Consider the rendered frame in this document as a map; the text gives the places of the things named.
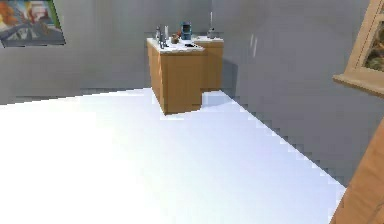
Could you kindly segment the wooden cabinet with white top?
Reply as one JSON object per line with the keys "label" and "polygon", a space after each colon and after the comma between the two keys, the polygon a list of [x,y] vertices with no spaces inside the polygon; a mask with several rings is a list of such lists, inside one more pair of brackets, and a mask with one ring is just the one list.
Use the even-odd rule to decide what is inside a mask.
{"label": "wooden cabinet with white top", "polygon": [[[186,47],[192,43],[196,47]],[[198,36],[161,49],[146,39],[151,88],[165,115],[199,110],[204,92],[222,85],[224,40]]]}

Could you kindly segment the blue coffee machine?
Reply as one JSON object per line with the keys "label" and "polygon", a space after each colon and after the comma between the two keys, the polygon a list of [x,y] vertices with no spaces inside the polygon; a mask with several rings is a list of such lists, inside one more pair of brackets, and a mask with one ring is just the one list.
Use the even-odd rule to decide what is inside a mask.
{"label": "blue coffee machine", "polygon": [[190,22],[182,22],[180,25],[181,38],[183,40],[190,40],[192,36],[192,24]]}

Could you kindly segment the wooden framed window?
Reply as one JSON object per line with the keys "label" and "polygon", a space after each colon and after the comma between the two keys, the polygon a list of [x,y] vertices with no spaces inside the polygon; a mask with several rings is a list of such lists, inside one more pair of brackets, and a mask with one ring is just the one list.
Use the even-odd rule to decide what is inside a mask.
{"label": "wooden framed window", "polygon": [[345,71],[332,79],[384,99],[384,0],[370,0]]}

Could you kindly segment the brown wooden furniture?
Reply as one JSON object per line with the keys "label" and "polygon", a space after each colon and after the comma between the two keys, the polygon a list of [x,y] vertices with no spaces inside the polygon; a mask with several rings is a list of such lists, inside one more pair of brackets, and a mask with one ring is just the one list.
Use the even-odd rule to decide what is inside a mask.
{"label": "brown wooden furniture", "polygon": [[384,224],[384,118],[329,224]]}

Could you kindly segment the colourful framed wall picture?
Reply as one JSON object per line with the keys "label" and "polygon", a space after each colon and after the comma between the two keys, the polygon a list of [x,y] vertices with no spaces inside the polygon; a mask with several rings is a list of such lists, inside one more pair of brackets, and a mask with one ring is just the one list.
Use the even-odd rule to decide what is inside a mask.
{"label": "colourful framed wall picture", "polygon": [[53,0],[0,0],[0,43],[4,48],[64,45]]}

